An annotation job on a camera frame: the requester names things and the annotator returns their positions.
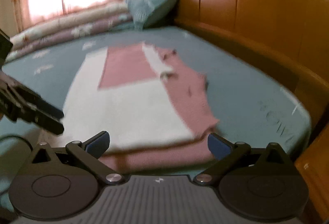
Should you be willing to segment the wooden headboard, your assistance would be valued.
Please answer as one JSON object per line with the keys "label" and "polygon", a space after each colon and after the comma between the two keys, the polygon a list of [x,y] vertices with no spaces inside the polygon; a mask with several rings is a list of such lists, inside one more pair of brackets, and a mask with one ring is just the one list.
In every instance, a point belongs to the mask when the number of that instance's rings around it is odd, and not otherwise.
{"label": "wooden headboard", "polygon": [[305,223],[328,222],[328,0],[179,0],[175,22],[294,93],[311,117],[296,165],[309,186]]}

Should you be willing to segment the folded floral quilt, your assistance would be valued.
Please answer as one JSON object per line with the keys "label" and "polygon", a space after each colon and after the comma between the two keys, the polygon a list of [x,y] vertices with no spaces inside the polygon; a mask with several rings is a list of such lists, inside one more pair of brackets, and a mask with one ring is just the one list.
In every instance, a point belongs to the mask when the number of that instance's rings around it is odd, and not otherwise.
{"label": "folded floral quilt", "polygon": [[10,38],[13,47],[5,63],[34,51],[59,43],[114,30],[132,21],[125,2],[112,2],[101,7],[62,15],[30,27]]}

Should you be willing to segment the teal floral bed sheet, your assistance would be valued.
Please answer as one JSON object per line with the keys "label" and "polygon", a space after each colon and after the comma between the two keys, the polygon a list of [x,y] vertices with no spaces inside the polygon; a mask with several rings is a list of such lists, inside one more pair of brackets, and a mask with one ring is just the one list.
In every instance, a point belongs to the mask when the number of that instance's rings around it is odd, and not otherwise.
{"label": "teal floral bed sheet", "polygon": [[[3,70],[64,112],[66,95],[87,54],[138,43],[173,49],[185,65],[206,76],[207,102],[219,121],[209,134],[216,133],[231,143],[243,141],[252,148],[265,148],[275,142],[288,156],[308,140],[311,118],[291,91],[222,49],[176,27],[82,37],[9,62]],[[48,143],[39,139],[44,131],[56,137],[62,135],[21,119],[16,123],[8,119],[1,122],[1,201],[14,212],[9,200],[10,185],[32,151],[40,143]],[[298,222],[298,217],[246,219],[231,212],[214,188],[193,182],[196,175],[215,163],[213,156],[203,164],[127,173],[106,165],[123,175],[125,181],[103,187],[86,209],[63,219],[30,219],[16,212],[17,223]]]}

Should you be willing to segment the teal pillow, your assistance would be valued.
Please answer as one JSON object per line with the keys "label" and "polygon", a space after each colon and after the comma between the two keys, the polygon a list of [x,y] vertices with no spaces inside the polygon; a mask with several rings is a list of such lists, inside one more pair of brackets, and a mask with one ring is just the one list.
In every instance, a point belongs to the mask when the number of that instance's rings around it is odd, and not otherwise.
{"label": "teal pillow", "polygon": [[177,0],[125,0],[132,15],[135,30],[151,27],[163,19]]}

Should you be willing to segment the pink and white knit sweater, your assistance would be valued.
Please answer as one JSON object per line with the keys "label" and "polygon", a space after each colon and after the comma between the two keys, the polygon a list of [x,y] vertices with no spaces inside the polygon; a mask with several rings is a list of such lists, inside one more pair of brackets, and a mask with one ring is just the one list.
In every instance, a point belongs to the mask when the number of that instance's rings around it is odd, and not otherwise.
{"label": "pink and white knit sweater", "polygon": [[110,135],[101,161],[121,172],[183,167],[213,160],[207,136],[218,124],[206,76],[173,49],[146,43],[86,55],[64,102],[64,133],[40,141],[63,147],[100,131]]}

